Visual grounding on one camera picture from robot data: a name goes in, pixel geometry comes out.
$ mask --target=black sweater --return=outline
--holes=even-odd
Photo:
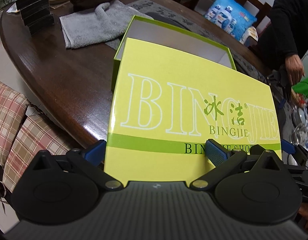
[[[278,69],[287,56],[302,58],[308,50],[308,0],[275,0],[270,20],[258,41],[264,63]]]

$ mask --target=blue pillow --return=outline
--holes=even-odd
[[[244,32],[257,20],[256,17],[234,0],[215,0],[204,17],[238,41]]]

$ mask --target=stack of black boxes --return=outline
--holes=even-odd
[[[48,0],[16,0],[16,7],[31,35],[54,23]]]

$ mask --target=black sleeve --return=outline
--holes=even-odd
[[[270,12],[270,20],[276,36],[277,54],[284,58],[297,54],[291,30],[291,22],[297,17],[299,0],[275,0]]]

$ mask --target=person's arm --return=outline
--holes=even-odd
[[[297,84],[305,74],[291,29],[291,23],[297,17],[299,9],[299,0],[275,0],[270,12],[276,38],[276,53],[279,59],[285,60],[291,85]]]

